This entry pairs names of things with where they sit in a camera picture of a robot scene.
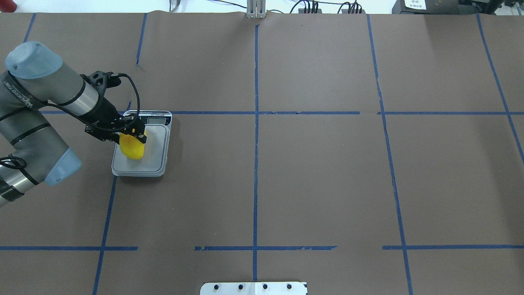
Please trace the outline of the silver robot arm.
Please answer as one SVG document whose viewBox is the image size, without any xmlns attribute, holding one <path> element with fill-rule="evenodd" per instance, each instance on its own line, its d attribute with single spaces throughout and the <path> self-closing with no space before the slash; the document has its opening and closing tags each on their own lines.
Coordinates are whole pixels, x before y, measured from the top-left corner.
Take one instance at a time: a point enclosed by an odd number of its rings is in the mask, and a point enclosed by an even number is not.
<svg viewBox="0 0 524 295">
<path fill-rule="evenodd" d="M 1 205 L 18 200 L 28 190 L 49 186 L 75 174 L 81 161 L 41 109 L 53 107 L 85 124 L 85 132 L 100 141 L 144 145 L 145 124 L 138 114 L 124 116 L 105 92 L 121 84 L 125 73 L 96 71 L 79 74 L 43 43 L 18 45 L 1 73 L 1 135 L 13 153 L 1 158 Z"/>
</svg>

